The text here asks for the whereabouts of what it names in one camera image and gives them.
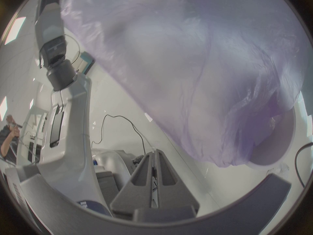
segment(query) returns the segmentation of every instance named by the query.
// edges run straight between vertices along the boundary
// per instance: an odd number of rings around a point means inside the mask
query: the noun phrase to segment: ceiling light
[[[34,104],[34,99],[32,99],[32,100],[30,101],[30,104],[29,104],[29,109],[31,109],[31,108],[32,108],[33,104]]]
[[[1,105],[0,105],[0,117],[1,121],[3,120],[5,114],[7,112],[7,97],[5,96]]]
[[[14,39],[16,39],[25,19],[26,19],[26,17],[15,19],[15,21],[14,21],[14,23],[13,23],[13,25],[9,31],[9,34],[7,35],[7,38],[6,38],[4,45],[6,45],[6,44],[10,43],[11,41],[13,41]]]

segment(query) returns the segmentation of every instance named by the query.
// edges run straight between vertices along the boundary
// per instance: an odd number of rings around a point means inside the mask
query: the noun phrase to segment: plastic bag
[[[283,0],[61,0],[65,25],[190,156],[249,161],[312,53]]]

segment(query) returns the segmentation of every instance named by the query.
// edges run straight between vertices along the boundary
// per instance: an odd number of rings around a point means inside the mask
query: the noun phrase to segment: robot
[[[91,149],[92,84],[65,59],[59,3],[39,0],[35,19],[39,67],[53,86],[40,162],[6,169],[29,222],[53,234],[258,234],[291,187],[279,177],[269,175],[232,205],[196,218],[200,205],[163,151],[137,164],[124,151]]]

